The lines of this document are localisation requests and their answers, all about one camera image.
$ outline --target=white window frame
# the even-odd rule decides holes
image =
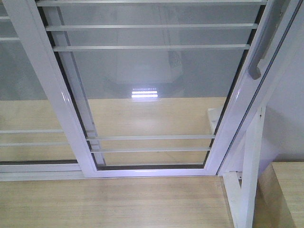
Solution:
[[[11,19],[38,79],[57,114],[62,129],[67,136],[67,140],[78,160],[79,167],[86,178],[216,175],[221,162],[229,149],[229,145],[233,140],[233,136],[237,131],[239,123],[242,121],[243,114],[248,108],[248,104],[252,100],[261,81],[261,79],[253,80],[248,74],[247,68],[258,47],[265,29],[267,17],[274,2],[275,0],[269,0],[266,5],[204,169],[98,171],[91,156],[76,111],[73,107],[70,94],[60,72],[53,48],[48,40],[35,1],[3,0],[9,18]],[[242,129],[239,132],[240,135],[244,134],[246,131],[273,80],[274,78],[269,78],[260,88],[243,123]]]

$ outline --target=white bracket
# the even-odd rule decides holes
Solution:
[[[246,131],[241,187],[239,173],[223,175],[235,228],[252,228],[265,109],[259,109]]]

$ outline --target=wooden surface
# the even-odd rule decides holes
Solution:
[[[0,130],[61,129],[47,100],[0,101]],[[0,143],[67,142],[64,133],[0,134]],[[69,145],[0,147],[0,161],[75,159]]]
[[[210,134],[207,109],[224,97],[89,100],[100,136]],[[60,129],[49,101],[0,101],[0,130]],[[2,134],[0,143],[66,142],[63,133]],[[104,149],[208,147],[210,140],[141,140],[103,142]],[[198,163],[206,152],[107,153],[107,164]],[[75,159],[69,146],[0,147],[0,161]]]
[[[274,227],[304,227],[304,162],[273,162],[259,185]]]
[[[1,228],[232,228],[220,177],[0,184]]]
[[[162,98],[154,102],[132,99],[89,100],[101,136],[211,134],[208,108],[224,104],[224,97]],[[210,140],[142,140],[103,142],[106,148],[208,147]],[[107,153],[107,164],[198,163],[206,152]]]
[[[265,204],[260,188],[256,190],[255,211],[253,216],[253,228],[275,228],[272,226],[270,213]]]

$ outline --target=horizontal bar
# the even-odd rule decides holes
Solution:
[[[20,143],[0,143],[2,146],[59,146],[59,145],[69,145],[68,142],[20,142]]]
[[[39,7],[68,6],[95,6],[98,4],[200,4],[200,5],[266,5],[266,0],[40,0]]]
[[[87,29],[256,29],[258,24],[182,24],[182,25],[57,25],[46,31],[81,31]]]
[[[209,151],[210,147],[173,147],[173,148],[133,148],[133,149],[107,149],[91,150],[91,153],[121,153],[121,152],[190,152],[190,151]]]
[[[14,134],[14,133],[61,133],[62,129],[46,129],[46,130],[7,130],[0,131],[0,134]]]
[[[157,139],[214,139],[213,134],[185,134],[185,135],[137,135],[137,136],[104,136],[87,137],[87,141],[119,141],[119,140],[157,140]]]
[[[77,163],[64,164],[0,164],[0,172],[50,172],[50,171],[81,171]]]
[[[8,17],[8,16],[0,17],[0,22],[3,22],[3,21],[10,21],[10,17]]]
[[[247,50],[248,44],[217,44],[217,45],[164,45],[164,46],[56,46],[55,52],[69,51],[97,51],[97,50],[192,50],[192,49],[213,49],[213,50]]]
[[[0,42],[20,41],[19,37],[0,37]]]
[[[119,165],[107,165],[111,167],[122,167],[122,166],[157,166],[157,165],[203,165],[203,163],[152,163],[152,164],[119,164]]]

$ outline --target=wooden floor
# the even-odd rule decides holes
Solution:
[[[0,183],[1,228],[232,228],[221,177]]]

